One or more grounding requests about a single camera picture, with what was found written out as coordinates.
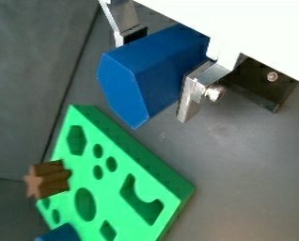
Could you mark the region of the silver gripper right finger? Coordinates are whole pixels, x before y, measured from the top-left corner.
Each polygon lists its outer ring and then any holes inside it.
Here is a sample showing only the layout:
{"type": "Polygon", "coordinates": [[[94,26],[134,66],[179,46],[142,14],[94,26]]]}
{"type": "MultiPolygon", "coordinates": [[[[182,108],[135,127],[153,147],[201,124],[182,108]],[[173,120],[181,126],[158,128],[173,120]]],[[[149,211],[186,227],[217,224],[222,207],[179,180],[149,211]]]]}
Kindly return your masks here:
{"type": "Polygon", "coordinates": [[[182,123],[187,123],[201,112],[205,99],[211,102],[221,100],[226,88],[219,81],[231,72],[233,70],[209,59],[185,75],[178,108],[178,120],[182,123]]]}

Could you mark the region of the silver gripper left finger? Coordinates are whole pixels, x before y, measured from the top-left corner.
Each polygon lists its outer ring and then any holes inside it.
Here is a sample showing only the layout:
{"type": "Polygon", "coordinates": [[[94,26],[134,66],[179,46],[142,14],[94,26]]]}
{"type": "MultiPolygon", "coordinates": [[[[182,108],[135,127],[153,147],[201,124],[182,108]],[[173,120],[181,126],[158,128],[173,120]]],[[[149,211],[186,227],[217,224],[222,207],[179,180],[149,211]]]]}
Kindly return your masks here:
{"type": "Polygon", "coordinates": [[[147,36],[141,24],[134,0],[98,0],[114,30],[117,47],[147,36]]]}

